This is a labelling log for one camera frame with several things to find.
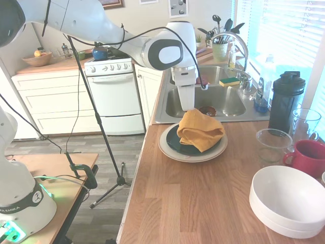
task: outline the picture frame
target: picture frame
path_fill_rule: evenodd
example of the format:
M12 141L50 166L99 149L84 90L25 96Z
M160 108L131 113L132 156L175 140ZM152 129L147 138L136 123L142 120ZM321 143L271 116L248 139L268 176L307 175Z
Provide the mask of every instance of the picture frame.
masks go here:
M159 0L139 0L140 4L156 4Z
M188 16L188 0L168 0L169 18Z
M104 9L116 9L116 8L123 8L124 2L123 0L99 0L100 3L103 5Z

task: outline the cabinet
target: cabinet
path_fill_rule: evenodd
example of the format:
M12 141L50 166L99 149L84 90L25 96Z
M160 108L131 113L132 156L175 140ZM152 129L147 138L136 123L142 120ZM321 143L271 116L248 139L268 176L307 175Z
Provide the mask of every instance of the cabinet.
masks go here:
M100 128L78 70L16 75L12 80L43 134L70 133L78 113L74 132L96 132Z
M153 108L160 88L162 71L143 68L135 65L142 111L146 128L150 123Z

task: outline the green sponge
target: green sponge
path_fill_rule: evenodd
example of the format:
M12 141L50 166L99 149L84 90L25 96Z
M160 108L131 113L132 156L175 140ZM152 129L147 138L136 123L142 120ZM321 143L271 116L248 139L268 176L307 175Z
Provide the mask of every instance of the green sponge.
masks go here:
M236 77L226 78L219 81L219 84L223 87L230 85L238 85L239 83L240 81Z

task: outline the wooden floor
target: wooden floor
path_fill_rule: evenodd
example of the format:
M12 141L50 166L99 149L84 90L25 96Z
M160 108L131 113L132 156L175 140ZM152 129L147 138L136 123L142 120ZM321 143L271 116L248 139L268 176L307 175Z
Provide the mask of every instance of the wooden floor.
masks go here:
M131 183L144 135L109 137L108 139L118 167L120 168L121 163L125 162L124 177ZM53 141L65 148L67 137L55 138ZM89 199L81 205L67 236L74 241L74 244L104 244L106 239L116 239L129 187L118 187L95 209L89 208L91 203L116 184L116 172L103 137L101 135L72 137L68 144L68 151L98 153L99 171L96 175L98 187L90 191ZM6 155L54 153L59 153L59 149L48 141L17 141L11 143L6 150Z

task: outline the lemon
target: lemon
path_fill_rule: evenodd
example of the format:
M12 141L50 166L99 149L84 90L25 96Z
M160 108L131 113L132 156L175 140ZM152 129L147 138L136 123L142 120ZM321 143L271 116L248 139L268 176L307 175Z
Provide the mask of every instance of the lemon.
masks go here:
M41 51L36 50L36 51L34 52L34 56L35 56L35 57L40 57L40 56L42 56Z

